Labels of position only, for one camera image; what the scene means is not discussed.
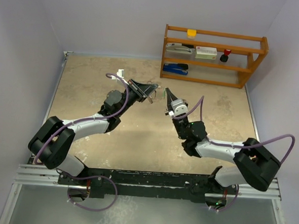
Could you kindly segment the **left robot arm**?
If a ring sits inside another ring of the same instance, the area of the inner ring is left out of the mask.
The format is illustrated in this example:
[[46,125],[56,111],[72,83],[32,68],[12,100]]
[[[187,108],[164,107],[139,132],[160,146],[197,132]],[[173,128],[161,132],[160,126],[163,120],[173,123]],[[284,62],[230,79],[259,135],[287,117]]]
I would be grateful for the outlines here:
[[64,121],[55,116],[48,118],[28,144],[28,149],[35,155],[34,161],[48,169],[68,173],[76,185],[85,183],[88,178],[85,164],[69,154],[72,143],[93,134],[113,131],[129,107],[145,101],[158,88],[157,84],[141,84],[134,80],[122,83],[124,92],[109,91],[100,111],[94,115]]

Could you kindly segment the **silver keyring with clips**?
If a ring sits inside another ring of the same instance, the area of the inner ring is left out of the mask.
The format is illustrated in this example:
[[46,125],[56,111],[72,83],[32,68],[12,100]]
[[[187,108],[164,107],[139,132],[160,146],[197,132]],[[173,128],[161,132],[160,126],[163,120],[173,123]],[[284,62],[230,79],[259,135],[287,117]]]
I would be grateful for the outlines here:
[[162,86],[161,85],[158,85],[157,86],[157,89],[155,89],[149,96],[148,96],[148,101],[150,104],[152,104],[154,102],[154,99],[156,98],[157,96],[157,90],[160,90],[162,89]]

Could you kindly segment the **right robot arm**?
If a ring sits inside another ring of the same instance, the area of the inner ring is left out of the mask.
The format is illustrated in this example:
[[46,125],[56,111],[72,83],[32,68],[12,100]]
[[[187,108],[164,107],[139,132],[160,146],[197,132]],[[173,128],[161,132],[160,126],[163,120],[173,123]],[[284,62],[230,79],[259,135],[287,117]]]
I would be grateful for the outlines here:
[[209,179],[209,189],[220,193],[230,185],[249,184],[265,192],[281,167],[281,162],[259,141],[248,138],[243,142],[216,141],[208,138],[202,120],[188,120],[194,110],[184,99],[176,97],[169,88],[166,115],[171,117],[177,136],[187,155],[212,158],[232,163],[232,167],[217,167]]

